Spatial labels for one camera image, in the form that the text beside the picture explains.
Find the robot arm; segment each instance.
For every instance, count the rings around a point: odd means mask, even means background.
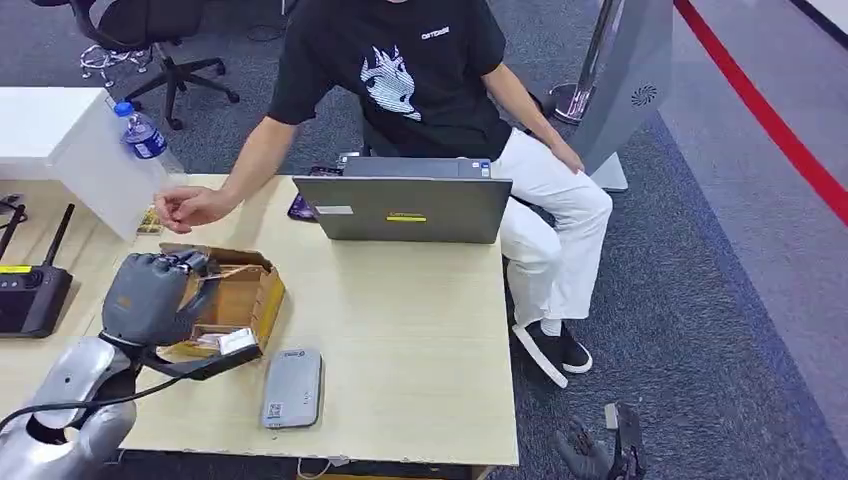
[[[156,347],[191,335],[218,287],[204,280],[180,308],[192,273],[218,273],[198,251],[177,255],[132,254],[118,270],[103,304],[103,331],[85,337],[51,368],[27,405],[0,422],[0,478],[88,478],[109,458],[135,423],[134,400],[184,378],[205,380],[261,355],[255,341],[192,362],[171,363]],[[143,366],[172,377],[136,393]],[[68,439],[65,431],[79,431]]]
[[[557,432],[556,447],[568,469],[580,480],[642,480],[647,459],[639,415],[622,402],[606,406],[607,428],[615,430],[612,458],[606,444],[595,441],[586,426],[572,418],[565,434]]]

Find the white sole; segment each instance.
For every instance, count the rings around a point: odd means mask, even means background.
[[[586,373],[592,369],[592,354],[589,353],[589,350],[586,350],[586,347],[583,346],[582,343],[577,342],[577,345],[580,345],[580,348],[586,352],[586,356],[589,357],[589,361],[586,362],[585,365],[581,365],[579,367],[575,367],[574,365],[568,365],[567,363],[562,364],[562,369],[568,373]]]
[[[512,326],[512,332],[518,338],[518,341],[524,345],[524,349],[527,350],[527,353],[533,358],[533,361],[536,362],[536,365],[545,372],[554,383],[559,386],[559,388],[565,388],[568,386],[568,379],[565,378],[565,375],[556,368],[556,366],[548,360],[547,357],[539,350],[539,347],[536,346],[536,342],[533,341],[533,337],[527,333],[527,330],[519,327],[518,325]]]

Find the hand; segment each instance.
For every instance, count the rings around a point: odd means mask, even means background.
[[[557,143],[553,148],[551,148],[551,152],[559,159],[560,162],[564,163],[565,166],[575,174],[577,172],[586,171],[586,167],[583,166],[583,161],[580,160],[580,155],[577,155],[577,152],[569,147],[567,143]]]
[[[566,433],[556,432],[556,449],[568,469],[579,480],[605,480],[612,461],[606,445],[596,442],[580,419],[572,417]]]
[[[177,187],[154,197],[156,215],[165,228],[176,233],[189,233],[191,227],[212,223],[226,217],[238,202],[221,190],[206,187]]]

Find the yellow label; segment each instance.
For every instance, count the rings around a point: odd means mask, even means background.
[[[386,217],[390,222],[426,222],[426,217]]]
[[[29,265],[0,265],[0,273],[29,273],[32,267]]]
[[[420,213],[390,212],[386,217],[389,222],[426,222],[427,217]]]

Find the laptop sticker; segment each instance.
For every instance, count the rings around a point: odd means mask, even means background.
[[[427,217],[420,213],[390,212],[386,217],[387,222],[426,222]]]
[[[353,215],[353,208],[350,205],[316,206],[315,211],[320,215]]]

